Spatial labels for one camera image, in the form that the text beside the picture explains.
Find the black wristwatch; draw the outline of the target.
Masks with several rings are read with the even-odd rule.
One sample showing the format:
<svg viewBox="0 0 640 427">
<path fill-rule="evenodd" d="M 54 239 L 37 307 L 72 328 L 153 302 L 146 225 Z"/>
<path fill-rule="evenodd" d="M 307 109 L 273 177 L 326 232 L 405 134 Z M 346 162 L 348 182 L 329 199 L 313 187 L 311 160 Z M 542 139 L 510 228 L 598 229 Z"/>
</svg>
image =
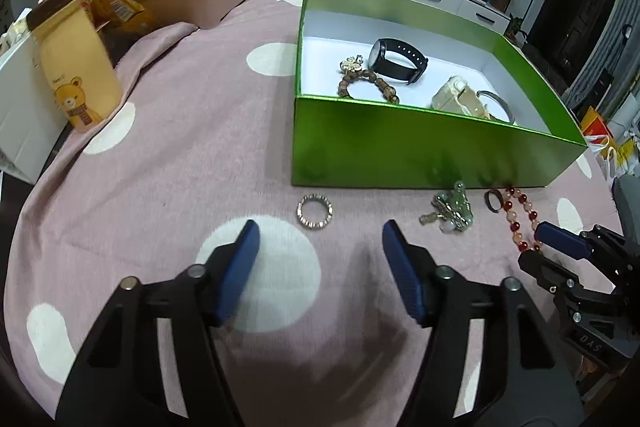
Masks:
<svg viewBox="0 0 640 427">
<path fill-rule="evenodd" d="M 428 58 L 410 43 L 381 38 L 373 43 L 368 66 L 378 75 L 407 84 L 416 83 L 427 69 Z"/>
</svg>

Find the pink polka dot tablecloth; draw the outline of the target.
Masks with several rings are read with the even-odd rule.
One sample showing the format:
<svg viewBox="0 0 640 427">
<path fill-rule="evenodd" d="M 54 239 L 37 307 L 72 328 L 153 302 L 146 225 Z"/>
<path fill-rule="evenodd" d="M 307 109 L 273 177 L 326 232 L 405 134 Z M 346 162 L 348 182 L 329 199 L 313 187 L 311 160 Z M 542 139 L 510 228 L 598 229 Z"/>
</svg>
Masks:
<svg viewBox="0 0 640 427">
<path fill-rule="evenodd" d="M 4 296 L 17 373 L 54 413 L 82 340 L 119 281 L 174 277 L 260 228 L 255 269 L 219 349 L 251 426 L 388 426 L 426 335 L 407 317 L 382 253 L 395 219 L 469 277 L 516 272 L 506 220 L 465 185 L 474 223 L 421 225 L 447 188 L 300 186 L 291 180 L 303 0 L 248 0 L 212 29 L 155 31 L 120 61 L 120 111 L 73 134 L 18 219 Z M 585 150 L 545 186 L 541 217 L 579 231 L 620 224 Z"/>
</svg>

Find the green cardboard box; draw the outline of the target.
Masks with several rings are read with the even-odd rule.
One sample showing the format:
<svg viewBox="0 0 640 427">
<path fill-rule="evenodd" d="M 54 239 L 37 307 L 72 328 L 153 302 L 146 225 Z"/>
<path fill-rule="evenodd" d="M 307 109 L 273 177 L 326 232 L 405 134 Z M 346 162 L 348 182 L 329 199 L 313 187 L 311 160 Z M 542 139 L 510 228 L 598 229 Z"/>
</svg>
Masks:
<svg viewBox="0 0 640 427">
<path fill-rule="evenodd" d="M 356 81 L 338 93 L 341 61 L 369 58 L 395 38 L 427 58 L 396 103 Z M 431 108 L 460 76 L 489 118 Z M 291 180 L 341 188 L 545 186 L 586 150 L 578 124 L 547 80 L 506 40 L 463 17 L 410 0 L 303 0 L 293 109 Z"/>
</svg>

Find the yellow shopping bag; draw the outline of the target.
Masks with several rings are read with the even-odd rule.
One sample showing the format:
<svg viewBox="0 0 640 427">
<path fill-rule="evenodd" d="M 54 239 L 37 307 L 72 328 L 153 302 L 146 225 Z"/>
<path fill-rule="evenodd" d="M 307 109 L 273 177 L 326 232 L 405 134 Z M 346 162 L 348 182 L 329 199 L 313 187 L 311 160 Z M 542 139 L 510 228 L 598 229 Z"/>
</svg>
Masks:
<svg viewBox="0 0 640 427">
<path fill-rule="evenodd" d="M 585 116 L 582 117 L 580 129 L 591 152 L 600 161 L 614 159 L 616 168 L 623 167 L 625 158 L 620 153 L 620 146 L 613 138 L 604 119 L 592 106 L 588 107 Z"/>
</svg>

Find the pearl flower brooch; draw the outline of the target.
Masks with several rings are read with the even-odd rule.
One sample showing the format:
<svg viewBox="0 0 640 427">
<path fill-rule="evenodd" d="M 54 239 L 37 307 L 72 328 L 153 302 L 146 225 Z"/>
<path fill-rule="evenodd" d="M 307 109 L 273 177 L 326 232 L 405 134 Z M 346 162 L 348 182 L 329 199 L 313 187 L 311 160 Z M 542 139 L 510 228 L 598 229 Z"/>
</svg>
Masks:
<svg viewBox="0 0 640 427">
<path fill-rule="evenodd" d="M 358 54 L 341 61 L 340 69 L 344 76 L 357 77 L 363 71 L 363 57 Z"/>
</svg>

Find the yellow bear cup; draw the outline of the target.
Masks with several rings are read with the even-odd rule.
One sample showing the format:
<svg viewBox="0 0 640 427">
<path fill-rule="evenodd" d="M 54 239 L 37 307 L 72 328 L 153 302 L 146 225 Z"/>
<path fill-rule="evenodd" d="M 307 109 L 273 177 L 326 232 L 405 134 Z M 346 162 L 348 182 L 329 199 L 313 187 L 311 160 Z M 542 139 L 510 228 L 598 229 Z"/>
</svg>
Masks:
<svg viewBox="0 0 640 427">
<path fill-rule="evenodd" d="M 26 16 L 55 102 L 79 132 L 106 121 L 122 99 L 88 7 L 89 0 L 43 0 Z"/>
</svg>

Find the cream shell ornament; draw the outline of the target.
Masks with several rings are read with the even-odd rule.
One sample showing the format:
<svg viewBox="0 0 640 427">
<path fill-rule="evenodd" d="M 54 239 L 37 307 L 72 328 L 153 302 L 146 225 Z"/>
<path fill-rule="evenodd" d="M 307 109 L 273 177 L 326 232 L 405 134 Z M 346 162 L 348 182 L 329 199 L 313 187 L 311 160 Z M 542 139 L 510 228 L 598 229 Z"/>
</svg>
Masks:
<svg viewBox="0 0 640 427">
<path fill-rule="evenodd" d="M 475 118 L 489 118 L 486 106 L 476 92 L 460 76 L 450 77 L 431 101 L 431 108 L 441 112 L 453 113 Z"/>
</svg>

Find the green jade pendant keychain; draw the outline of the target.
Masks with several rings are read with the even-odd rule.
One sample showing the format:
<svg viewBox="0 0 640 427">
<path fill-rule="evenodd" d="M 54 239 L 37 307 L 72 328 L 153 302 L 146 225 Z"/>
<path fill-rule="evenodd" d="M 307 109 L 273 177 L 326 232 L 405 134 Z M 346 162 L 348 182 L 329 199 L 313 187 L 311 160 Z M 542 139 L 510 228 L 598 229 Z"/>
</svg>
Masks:
<svg viewBox="0 0 640 427">
<path fill-rule="evenodd" d="M 421 225 L 437 222 L 442 233 L 454 233 L 464 232 L 474 223 L 474 215 L 462 181 L 457 181 L 450 190 L 437 192 L 432 198 L 432 207 L 431 212 L 419 217 Z"/>
</svg>

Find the grey curtain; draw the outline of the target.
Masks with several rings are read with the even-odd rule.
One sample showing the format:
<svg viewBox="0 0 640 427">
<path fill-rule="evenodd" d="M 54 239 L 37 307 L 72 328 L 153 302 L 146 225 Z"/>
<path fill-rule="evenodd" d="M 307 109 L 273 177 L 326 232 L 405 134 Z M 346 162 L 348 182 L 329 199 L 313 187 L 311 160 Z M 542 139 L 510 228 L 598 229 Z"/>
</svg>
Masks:
<svg viewBox="0 0 640 427">
<path fill-rule="evenodd" d="M 622 43 L 625 24 L 632 26 L 632 34 L 639 28 L 639 0 L 615 0 L 593 51 L 576 80 L 562 95 L 567 108 L 577 107 L 596 85 L 601 72 L 613 65 L 615 53 Z"/>
</svg>

